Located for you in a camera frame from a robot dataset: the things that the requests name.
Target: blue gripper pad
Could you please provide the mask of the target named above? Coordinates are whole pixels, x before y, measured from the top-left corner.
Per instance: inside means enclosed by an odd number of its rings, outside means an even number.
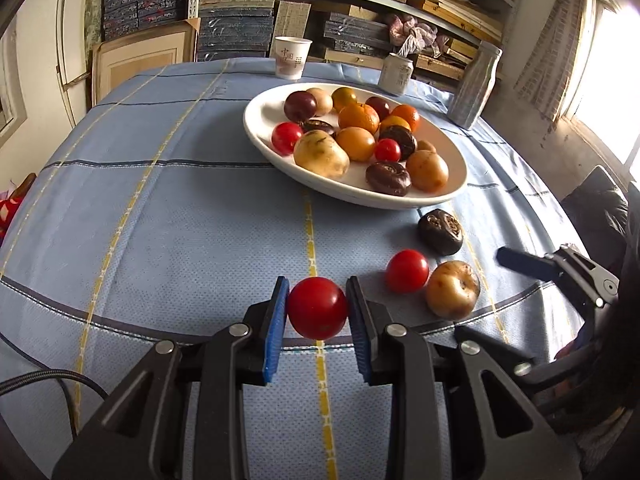
[[[364,381],[369,383],[371,380],[371,343],[363,315],[363,309],[368,313],[368,308],[355,277],[347,281],[346,291],[349,303],[349,326],[351,327],[351,339],[353,340],[358,371]]]
[[[287,314],[285,306],[289,295],[289,280],[283,276],[278,278],[276,287],[270,300],[268,310],[273,308],[271,323],[264,341],[264,367],[262,376],[265,383],[270,383],[278,370],[280,349],[282,348],[282,336],[284,334]]]

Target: potato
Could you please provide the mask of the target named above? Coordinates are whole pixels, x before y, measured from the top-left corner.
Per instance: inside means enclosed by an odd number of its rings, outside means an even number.
[[[437,153],[418,150],[406,162],[411,184],[426,193],[435,193],[447,184],[449,167]]]
[[[457,321],[471,314],[480,296],[480,282],[471,266],[453,260],[431,273],[424,291],[427,305],[437,316]]]
[[[340,179],[349,169],[349,155],[322,130],[311,130],[296,142],[293,160],[320,176]]]
[[[419,140],[418,147],[416,148],[416,150],[418,151],[425,150],[427,152],[436,153],[436,147],[433,144],[431,144],[428,140]]]

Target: table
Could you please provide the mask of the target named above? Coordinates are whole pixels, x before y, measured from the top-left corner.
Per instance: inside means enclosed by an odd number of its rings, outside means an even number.
[[[295,284],[317,269],[340,285],[358,275],[394,320],[453,344],[452,324],[431,315],[420,294],[393,296],[382,285],[396,251],[425,250],[415,232],[425,211],[318,194],[250,144],[242,112],[286,83],[273,73],[271,59],[173,65],[133,77],[92,108],[40,173],[0,248],[2,332],[50,367],[82,370],[110,391],[156,340],[200,341],[268,299],[278,275]],[[378,75],[309,63],[301,82],[375,90]],[[555,286],[497,267],[494,254],[503,245],[543,254],[566,242],[584,250],[572,225],[483,120],[465,132],[446,119],[450,94],[412,81],[400,100],[439,126],[468,165],[468,187],[441,205],[466,229],[455,258],[481,279],[465,323],[549,359],[574,338],[578,315]],[[432,268],[441,261],[430,255]],[[2,344],[0,352],[0,380],[32,369]],[[363,384],[348,325],[324,346],[287,326],[274,383],[246,387],[244,398],[254,480],[383,478],[390,388]],[[83,390],[80,420],[99,402]],[[50,474],[70,443],[59,387],[48,381],[2,397],[0,413]],[[192,444],[189,436],[187,460]]]

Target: cherry tomato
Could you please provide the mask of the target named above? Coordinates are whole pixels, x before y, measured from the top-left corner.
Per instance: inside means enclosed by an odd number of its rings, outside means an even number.
[[[378,162],[398,162],[400,160],[400,144],[393,139],[380,139],[373,152]]]
[[[398,294],[415,292],[427,281],[429,264],[418,251],[405,249],[386,265],[386,286]]]
[[[287,298],[289,320],[302,337],[325,340],[335,336],[347,319],[347,298],[331,280],[306,278]]]
[[[304,135],[304,130],[296,123],[280,123],[271,133],[273,149],[279,155],[287,156],[293,153],[293,147],[298,139]]]

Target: window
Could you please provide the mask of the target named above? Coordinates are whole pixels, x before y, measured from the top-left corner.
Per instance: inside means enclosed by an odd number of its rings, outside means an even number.
[[[592,0],[589,13],[593,33],[581,39],[586,63],[566,117],[622,182],[640,180],[640,16],[606,0]]]
[[[15,50],[15,18],[0,38],[0,146],[26,119]]]

